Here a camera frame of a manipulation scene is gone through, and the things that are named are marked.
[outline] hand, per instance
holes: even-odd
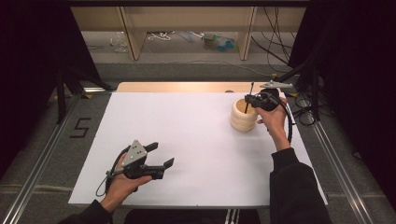
[[[120,157],[117,167],[121,167],[125,156],[126,153]],[[134,192],[137,187],[148,183],[151,179],[150,175],[142,176],[137,179],[129,179],[124,174],[116,175],[111,181],[111,185],[107,190],[106,196],[100,204],[107,210],[107,212],[112,213],[130,194]]]
[[[280,100],[285,104],[287,100],[285,98],[280,98]],[[256,113],[258,113],[262,118],[257,120],[258,124],[264,124],[269,134],[273,137],[274,143],[276,145],[276,150],[282,150],[290,147],[290,142],[286,137],[285,132],[285,118],[286,111],[281,105],[278,105],[273,111],[265,111],[259,107],[256,107]]]

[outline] round wooden vase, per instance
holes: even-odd
[[[248,105],[245,113],[247,103],[244,99],[240,99],[233,103],[231,110],[231,125],[242,133],[247,133],[256,125],[257,113],[251,105]]]

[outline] black sleeve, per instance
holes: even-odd
[[[298,161],[293,148],[280,150],[272,157],[271,224],[332,223],[312,168]]]
[[[111,219],[109,214],[98,201],[93,201],[82,213],[71,215],[59,224],[106,224]]]

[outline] black stand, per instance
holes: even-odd
[[[334,11],[332,16],[324,24],[318,40],[314,45],[311,53],[307,59],[283,75],[282,77],[274,78],[274,81],[283,82],[294,75],[300,74],[299,79],[295,85],[297,91],[304,91],[309,85],[312,87],[312,111],[315,120],[320,120],[318,114],[318,77],[320,64],[323,62],[327,54],[331,51],[331,47],[336,41],[340,31],[343,28],[343,24],[347,21],[347,15],[350,11],[350,6],[347,6],[347,1],[343,1],[340,4],[336,4],[337,9]]]
[[[84,92],[84,88],[79,82],[81,79],[88,80],[91,83],[107,91],[115,90],[113,87],[107,85],[105,82],[97,80],[93,77],[89,77],[76,68],[69,66],[63,67],[63,69],[60,69],[58,74],[56,75],[56,91],[58,93],[58,124],[62,122],[62,120],[64,119],[64,115],[66,114],[64,84],[66,84],[67,88],[72,92],[72,94],[82,94]]]

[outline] white table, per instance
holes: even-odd
[[[108,103],[69,203],[101,200],[95,192],[120,154],[137,139],[159,142],[147,165],[175,158],[161,180],[139,188],[124,205],[148,208],[259,208],[269,205],[271,153],[275,146],[263,125],[240,133],[229,122],[234,101],[246,93],[116,92]],[[312,166],[296,126],[294,147]],[[319,186],[323,200],[327,204]]]

